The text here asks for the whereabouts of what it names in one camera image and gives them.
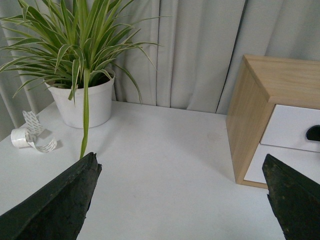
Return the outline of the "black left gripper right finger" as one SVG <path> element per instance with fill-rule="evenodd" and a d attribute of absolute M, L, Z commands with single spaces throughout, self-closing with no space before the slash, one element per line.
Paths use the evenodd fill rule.
<path fill-rule="evenodd" d="M 267 198 L 285 239 L 320 238 L 320 185 L 267 154 L 262 171 Z"/>

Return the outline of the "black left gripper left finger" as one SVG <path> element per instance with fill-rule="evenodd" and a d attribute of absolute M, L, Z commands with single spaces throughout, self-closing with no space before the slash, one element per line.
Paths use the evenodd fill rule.
<path fill-rule="evenodd" d="M 2 240 L 77 239 L 102 171 L 88 153 L 0 217 Z"/>

